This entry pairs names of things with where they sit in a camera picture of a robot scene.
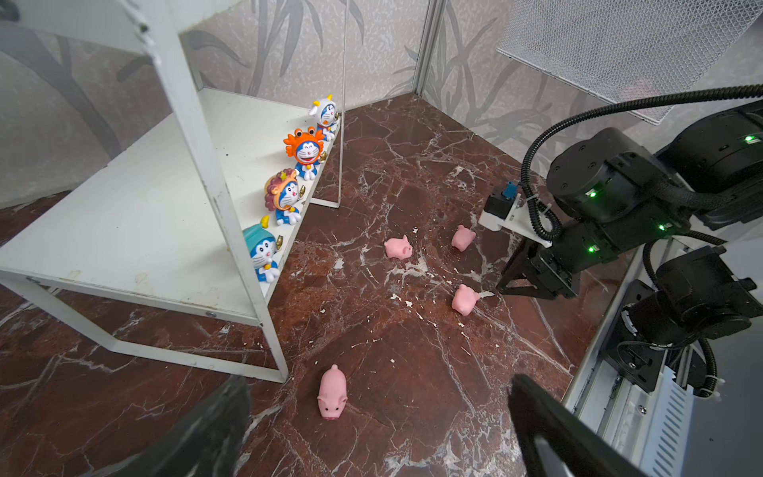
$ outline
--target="doraemon with white goat hat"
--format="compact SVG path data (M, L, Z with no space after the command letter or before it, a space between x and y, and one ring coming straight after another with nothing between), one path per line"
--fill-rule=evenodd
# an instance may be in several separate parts
M336 110L336 103L331 100L332 96L328 95L320 101L313 101L313 107L310 109L310 116L318 124L318 128L323 130L327 142L333 142L339 127L339 113Z
M281 275L281 271L278 270L278 263L273 259L278 249L275 244L275 237L261 224L257 224L245 229L243 238L249 249L252 264L257 271L257 278L260 282L272 283L276 277Z

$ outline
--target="doraemon with teal hat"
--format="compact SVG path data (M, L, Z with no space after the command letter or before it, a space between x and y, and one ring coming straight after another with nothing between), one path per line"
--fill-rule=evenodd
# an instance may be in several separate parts
M299 189L297 175L295 169L283 169L265 184L265 206L269 211L275 211L278 225L294 225L302 220L295 207L304 194L304 190Z
M339 128L339 113L336 103L331 99L332 96L313 101L313 107L310 109L310 116L317 123L318 129L323 130L326 141L330 143L336 138L336 130Z
M247 248L249 248L249 256L252 258L252 264L257 271L257 278L260 282L272 283L276 277L281 275L281 271L278 270L278 263L273 259L278 249L275 244L275 237L261 224L257 224L245 229L243 238Z

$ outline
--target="large pink pig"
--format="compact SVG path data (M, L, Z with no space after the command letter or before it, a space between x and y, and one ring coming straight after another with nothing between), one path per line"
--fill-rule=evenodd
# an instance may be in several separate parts
M453 303L450 305L454 310L466 316L471 313L479 300L479 293L475 292L466 285L459 286L456 290L456 296L453 297Z
M401 239L389 239L384 242L384 248L387 256L396 259L406 259L414 252L414 248L408 243L408 237L405 235Z
M320 415L329 421L339 418L347 403L347 380L344 373L335 365L324 373L320 379L318 406Z
M463 252L469 245L472 244L472 240L474 240L475 237L477 237L476 232L472 232L463 225L459 225L459 229L456 230L455 234L453 234L453 238L450 240L450 244L459 249L459 251Z

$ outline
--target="blue connector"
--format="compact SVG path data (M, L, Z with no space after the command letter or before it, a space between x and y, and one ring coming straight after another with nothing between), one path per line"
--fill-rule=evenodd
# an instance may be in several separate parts
M517 196L517 184L509 182L501 193L507 200L513 200Z

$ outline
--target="wallpaper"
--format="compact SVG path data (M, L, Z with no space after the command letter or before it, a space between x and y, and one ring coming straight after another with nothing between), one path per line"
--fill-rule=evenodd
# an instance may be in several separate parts
M448 0L423 96L521 162L527 147L546 128L604 103L495 50L512 4L506 0ZM763 81L763 50L756 46L761 42L763 24L758 19L695 88ZM692 122L734 104L677 106L659 126L627 113L585 121L546 141L536 154L533 169L545 177L558 154L605 127L618 127L655 152Z
M246 0L185 32L202 85L307 107L411 91L428 0ZM170 113L149 59L0 24L0 208L76 187Z

